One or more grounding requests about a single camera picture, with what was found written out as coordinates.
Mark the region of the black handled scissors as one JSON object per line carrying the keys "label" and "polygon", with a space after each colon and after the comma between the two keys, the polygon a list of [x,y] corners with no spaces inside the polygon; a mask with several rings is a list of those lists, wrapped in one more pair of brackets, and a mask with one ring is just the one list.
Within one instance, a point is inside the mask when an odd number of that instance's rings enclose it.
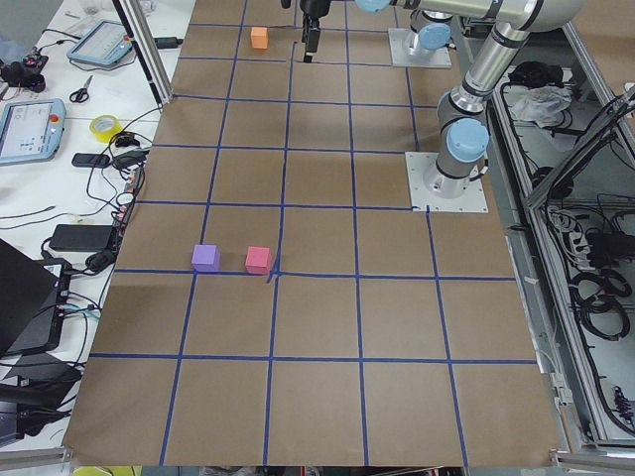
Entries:
{"label": "black handled scissors", "polygon": [[72,92],[69,97],[68,100],[71,103],[75,103],[75,104],[82,104],[84,102],[86,102],[89,99],[89,86],[92,82],[93,76],[91,75],[83,84],[82,87],[80,87],[79,89],[75,90],[74,92]]}

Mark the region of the black power adapter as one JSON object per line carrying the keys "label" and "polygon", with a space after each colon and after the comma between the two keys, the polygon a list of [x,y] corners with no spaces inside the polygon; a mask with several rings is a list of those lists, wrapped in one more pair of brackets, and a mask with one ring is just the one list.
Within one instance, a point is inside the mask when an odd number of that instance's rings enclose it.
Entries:
{"label": "black power adapter", "polygon": [[111,225],[59,224],[50,248],[65,252],[91,252],[105,249],[113,232]]}

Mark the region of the teach pendant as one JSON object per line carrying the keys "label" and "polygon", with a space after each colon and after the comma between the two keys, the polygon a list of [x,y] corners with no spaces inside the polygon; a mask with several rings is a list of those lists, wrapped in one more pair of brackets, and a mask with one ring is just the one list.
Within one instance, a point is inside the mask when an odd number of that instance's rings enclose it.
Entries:
{"label": "teach pendant", "polygon": [[115,21],[101,20],[66,53],[69,60],[112,68],[132,51],[124,26]]}
{"label": "teach pendant", "polygon": [[57,98],[7,105],[1,117],[1,165],[50,160],[59,149],[65,116]]}

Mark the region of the yellow tape roll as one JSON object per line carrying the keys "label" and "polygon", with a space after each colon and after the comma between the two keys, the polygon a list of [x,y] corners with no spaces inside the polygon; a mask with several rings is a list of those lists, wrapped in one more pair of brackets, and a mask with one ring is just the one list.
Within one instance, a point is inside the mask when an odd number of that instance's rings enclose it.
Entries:
{"label": "yellow tape roll", "polygon": [[108,144],[123,131],[123,126],[114,115],[104,114],[95,117],[90,122],[89,130],[98,142]]}

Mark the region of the power strip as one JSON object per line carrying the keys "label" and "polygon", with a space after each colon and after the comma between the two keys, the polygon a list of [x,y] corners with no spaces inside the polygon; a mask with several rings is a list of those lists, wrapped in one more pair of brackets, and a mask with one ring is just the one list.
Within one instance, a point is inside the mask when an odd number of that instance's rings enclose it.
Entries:
{"label": "power strip", "polygon": [[113,226],[124,230],[132,216],[137,197],[145,183],[145,170],[138,167],[131,170],[124,189],[115,198],[115,210],[112,212]]}

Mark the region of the lower teach pendant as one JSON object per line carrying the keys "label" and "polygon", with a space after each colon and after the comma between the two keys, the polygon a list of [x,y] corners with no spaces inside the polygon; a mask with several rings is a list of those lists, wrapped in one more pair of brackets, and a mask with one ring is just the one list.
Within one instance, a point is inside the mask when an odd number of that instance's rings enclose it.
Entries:
{"label": "lower teach pendant", "polygon": [[65,116],[57,98],[7,105],[1,117],[1,165],[50,160],[59,149]]}

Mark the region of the aluminium frame post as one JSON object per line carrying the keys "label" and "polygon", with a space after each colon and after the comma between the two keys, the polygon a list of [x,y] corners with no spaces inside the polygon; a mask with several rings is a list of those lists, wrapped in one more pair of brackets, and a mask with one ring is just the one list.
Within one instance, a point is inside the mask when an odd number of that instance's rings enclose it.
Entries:
{"label": "aluminium frame post", "polygon": [[132,43],[155,102],[163,107],[171,102],[173,88],[142,8],[133,0],[113,0],[112,3]]}

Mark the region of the black smartphone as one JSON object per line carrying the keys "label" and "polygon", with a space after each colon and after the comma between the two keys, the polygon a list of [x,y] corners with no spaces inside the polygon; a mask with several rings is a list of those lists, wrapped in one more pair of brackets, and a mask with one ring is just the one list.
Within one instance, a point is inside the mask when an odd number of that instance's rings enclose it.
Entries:
{"label": "black smartphone", "polygon": [[105,169],[110,165],[110,157],[105,154],[76,153],[71,164],[76,168]]}

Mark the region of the purple foam block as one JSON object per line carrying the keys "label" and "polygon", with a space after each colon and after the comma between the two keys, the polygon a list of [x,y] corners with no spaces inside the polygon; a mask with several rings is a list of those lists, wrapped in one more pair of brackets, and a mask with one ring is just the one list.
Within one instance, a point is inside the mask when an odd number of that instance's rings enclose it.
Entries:
{"label": "purple foam block", "polygon": [[196,244],[190,262],[197,272],[211,273],[220,269],[220,258],[221,253],[216,245]]}

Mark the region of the upper teach pendant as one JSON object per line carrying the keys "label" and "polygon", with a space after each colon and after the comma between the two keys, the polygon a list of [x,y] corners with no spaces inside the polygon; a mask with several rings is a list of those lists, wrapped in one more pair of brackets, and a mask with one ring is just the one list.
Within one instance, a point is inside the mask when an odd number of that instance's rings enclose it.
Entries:
{"label": "upper teach pendant", "polygon": [[101,20],[66,53],[69,60],[112,68],[132,51],[124,26],[115,21]]}

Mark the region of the crumpled white cloth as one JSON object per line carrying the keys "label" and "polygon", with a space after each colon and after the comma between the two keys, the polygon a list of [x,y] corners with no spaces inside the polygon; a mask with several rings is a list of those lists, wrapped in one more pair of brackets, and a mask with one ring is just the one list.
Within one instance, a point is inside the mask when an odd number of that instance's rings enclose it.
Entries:
{"label": "crumpled white cloth", "polygon": [[544,86],[524,91],[511,106],[514,120],[534,122],[539,127],[556,126],[572,103],[572,93],[565,88]]}

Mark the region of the orange foam block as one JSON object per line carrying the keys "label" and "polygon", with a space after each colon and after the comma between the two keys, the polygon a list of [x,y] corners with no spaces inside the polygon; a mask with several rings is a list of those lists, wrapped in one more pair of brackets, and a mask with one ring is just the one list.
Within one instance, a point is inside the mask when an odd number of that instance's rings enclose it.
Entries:
{"label": "orange foam block", "polygon": [[269,48],[269,30],[267,27],[252,27],[250,31],[251,47],[254,50]]}

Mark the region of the black box on table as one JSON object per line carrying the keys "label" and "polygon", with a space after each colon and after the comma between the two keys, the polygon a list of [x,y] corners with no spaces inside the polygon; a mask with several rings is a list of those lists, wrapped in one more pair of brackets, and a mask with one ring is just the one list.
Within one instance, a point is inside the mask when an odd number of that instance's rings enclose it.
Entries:
{"label": "black box on table", "polygon": [[23,367],[1,381],[1,445],[36,436],[69,415],[66,396],[81,373],[68,365]]}

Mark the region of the black laptop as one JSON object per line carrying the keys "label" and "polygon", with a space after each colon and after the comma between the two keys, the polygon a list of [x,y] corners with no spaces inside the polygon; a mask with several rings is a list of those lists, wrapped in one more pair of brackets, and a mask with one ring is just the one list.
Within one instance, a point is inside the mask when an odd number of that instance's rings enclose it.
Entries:
{"label": "black laptop", "polygon": [[39,354],[58,347],[70,263],[33,260],[1,243],[1,355]]}

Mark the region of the pink foam block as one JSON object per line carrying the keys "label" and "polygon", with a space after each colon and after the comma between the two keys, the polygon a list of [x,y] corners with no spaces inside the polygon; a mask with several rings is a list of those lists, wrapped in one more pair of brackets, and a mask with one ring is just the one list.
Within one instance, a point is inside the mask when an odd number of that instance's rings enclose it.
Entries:
{"label": "pink foam block", "polygon": [[273,263],[272,251],[269,247],[249,246],[245,259],[245,268],[252,275],[268,275]]}

